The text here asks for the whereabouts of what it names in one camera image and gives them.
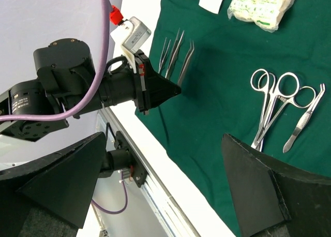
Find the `curved tip steel tweezers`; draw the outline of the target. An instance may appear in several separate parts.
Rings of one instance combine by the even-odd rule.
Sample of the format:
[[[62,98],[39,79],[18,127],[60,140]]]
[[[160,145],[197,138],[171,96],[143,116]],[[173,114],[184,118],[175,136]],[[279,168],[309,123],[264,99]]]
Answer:
[[[177,81],[177,85],[179,87],[182,86],[182,83],[183,83],[183,80],[184,80],[184,77],[186,75],[186,72],[187,72],[187,69],[190,65],[190,62],[191,62],[191,58],[192,58],[192,55],[194,53],[194,41],[193,40],[190,40],[190,48],[186,54],[186,57],[185,57],[185,60],[184,60],[184,63],[183,63],[183,66],[180,70],[180,74],[179,74],[179,77],[178,77],[178,81]]]

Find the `steel surgical scissors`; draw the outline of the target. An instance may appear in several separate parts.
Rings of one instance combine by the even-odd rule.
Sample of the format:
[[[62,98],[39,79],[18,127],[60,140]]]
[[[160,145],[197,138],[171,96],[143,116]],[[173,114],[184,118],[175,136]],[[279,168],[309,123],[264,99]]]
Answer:
[[[253,82],[255,87],[258,86],[258,80],[259,80],[259,77],[262,74],[263,73],[260,72],[255,77],[255,80]],[[280,90],[280,83],[286,77],[292,77],[295,80],[295,90],[290,95],[286,95],[286,94],[282,93],[281,90]],[[266,81],[267,81],[266,76],[264,76],[260,80],[260,87],[263,87],[266,84]],[[264,128],[263,128],[263,130],[260,131],[260,136],[258,137],[258,140],[254,142],[254,145],[252,146],[252,148],[254,148],[258,151],[262,151],[263,139],[264,139],[265,135],[267,134],[270,127],[272,126],[273,122],[278,118],[280,113],[286,107],[286,105],[292,104],[293,106],[295,106],[297,108],[300,108],[300,109],[308,108],[311,105],[312,102],[308,103],[305,106],[302,106],[302,105],[299,105],[295,101],[295,97],[297,96],[297,94],[301,90],[306,90],[306,89],[312,90],[312,92],[313,92],[313,98],[312,99],[315,99],[316,96],[317,96],[315,89],[310,87],[310,86],[300,86],[299,79],[298,79],[297,75],[295,75],[294,73],[286,72],[286,73],[282,74],[280,76],[280,78],[276,78],[275,88],[272,91],[269,92],[267,109],[266,109],[266,114],[265,114],[265,117],[264,117],[264,119],[265,119]]]

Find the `long steel tweezers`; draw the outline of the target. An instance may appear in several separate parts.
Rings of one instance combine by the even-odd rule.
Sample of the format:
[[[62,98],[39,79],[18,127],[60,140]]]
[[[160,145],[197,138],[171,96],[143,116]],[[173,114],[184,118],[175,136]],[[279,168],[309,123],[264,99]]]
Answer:
[[[173,72],[175,61],[177,59],[178,52],[179,52],[179,49],[180,49],[180,46],[181,46],[181,43],[182,43],[182,39],[183,39],[183,36],[184,36],[184,33],[185,33],[184,30],[182,31],[181,34],[179,32],[180,32],[180,29],[178,29],[178,32],[177,32],[177,35],[176,35],[176,38],[175,38],[175,41],[174,41],[174,45],[173,45],[173,48],[172,48],[172,51],[171,51],[170,61],[169,61],[167,71],[166,71],[166,74],[165,74],[165,78],[168,79],[168,80],[170,80],[171,74]]]

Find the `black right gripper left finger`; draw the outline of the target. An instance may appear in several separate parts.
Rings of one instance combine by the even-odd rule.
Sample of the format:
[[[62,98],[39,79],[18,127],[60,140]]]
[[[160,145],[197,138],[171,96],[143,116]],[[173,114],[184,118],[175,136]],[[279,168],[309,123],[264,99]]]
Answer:
[[[1,236],[76,236],[105,154],[106,137],[97,132],[1,171]]]

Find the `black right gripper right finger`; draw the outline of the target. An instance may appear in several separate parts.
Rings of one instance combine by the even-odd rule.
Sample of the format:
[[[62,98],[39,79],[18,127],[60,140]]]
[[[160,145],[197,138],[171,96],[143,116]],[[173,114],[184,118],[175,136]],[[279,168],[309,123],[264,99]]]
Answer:
[[[230,134],[221,152],[242,236],[330,236],[330,178],[261,153]]]

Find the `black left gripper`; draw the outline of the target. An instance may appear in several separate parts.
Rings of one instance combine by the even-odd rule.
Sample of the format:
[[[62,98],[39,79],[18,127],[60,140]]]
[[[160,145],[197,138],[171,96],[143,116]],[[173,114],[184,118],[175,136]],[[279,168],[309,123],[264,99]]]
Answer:
[[[133,72],[124,55],[107,61],[99,86],[102,108],[133,101],[140,112],[147,112],[182,92],[180,86],[154,71],[142,50],[134,54],[134,64],[142,74]]]

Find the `green white gauze bag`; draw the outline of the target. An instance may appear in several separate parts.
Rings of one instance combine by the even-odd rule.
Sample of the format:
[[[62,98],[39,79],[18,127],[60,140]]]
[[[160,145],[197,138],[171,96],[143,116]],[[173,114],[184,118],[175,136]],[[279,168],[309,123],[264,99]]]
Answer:
[[[278,30],[284,14],[295,0],[231,0],[228,18],[254,23],[262,30],[273,33]]]

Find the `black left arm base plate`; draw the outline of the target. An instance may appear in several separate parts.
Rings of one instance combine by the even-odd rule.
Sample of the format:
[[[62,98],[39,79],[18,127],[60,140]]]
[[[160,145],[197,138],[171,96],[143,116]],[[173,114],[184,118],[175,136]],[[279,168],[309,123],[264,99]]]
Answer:
[[[107,178],[110,177],[114,171],[128,169],[129,177],[141,188],[146,181],[147,170],[140,161],[137,152],[121,131],[114,133],[109,122],[106,123],[106,139],[108,139],[108,133],[111,133],[115,140],[115,150],[106,151],[98,177]]]

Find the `dark green surgical cloth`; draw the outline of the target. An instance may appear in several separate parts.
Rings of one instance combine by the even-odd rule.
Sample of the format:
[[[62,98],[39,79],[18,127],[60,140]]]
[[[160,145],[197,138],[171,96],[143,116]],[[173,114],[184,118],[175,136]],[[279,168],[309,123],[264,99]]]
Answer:
[[[182,93],[137,117],[165,148],[168,156],[204,195],[236,235],[234,211],[221,153],[223,134],[250,144],[257,132],[263,93],[250,86],[252,73],[266,69],[276,76],[295,73],[301,85],[326,91],[308,125],[292,148],[282,149],[303,110],[286,106],[265,136],[269,156],[298,168],[330,176],[330,0],[295,0],[277,31],[229,19],[231,0],[218,14],[199,0],[161,0],[149,58],[154,68],[166,38],[185,32],[172,81],[194,42],[195,51],[182,83]]]

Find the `thin steel forceps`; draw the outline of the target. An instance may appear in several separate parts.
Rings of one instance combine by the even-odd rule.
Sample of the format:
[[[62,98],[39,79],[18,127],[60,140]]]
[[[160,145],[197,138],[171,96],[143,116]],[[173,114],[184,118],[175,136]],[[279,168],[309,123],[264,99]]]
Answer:
[[[161,55],[160,55],[160,59],[159,59],[159,66],[158,66],[158,73],[161,73],[165,60],[167,58],[167,54],[170,48],[170,44],[171,44],[171,39],[168,40],[168,38],[166,37],[163,43],[163,47],[162,47],[162,51],[161,51]]]

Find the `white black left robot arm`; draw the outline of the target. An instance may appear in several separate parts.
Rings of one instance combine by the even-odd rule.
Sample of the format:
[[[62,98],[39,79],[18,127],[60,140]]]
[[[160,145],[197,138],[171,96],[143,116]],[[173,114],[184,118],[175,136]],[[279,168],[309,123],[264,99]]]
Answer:
[[[74,118],[127,101],[145,112],[182,92],[180,86],[154,71],[143,51],[134,55],[134,61],[132,67],[124,56],[109,60],[96,94]],[[63,113],[83,99],[95,76],[90,49],[77,39],[59,39],[35,50],[34,62],[36,79],[1,94],[1,116]]]

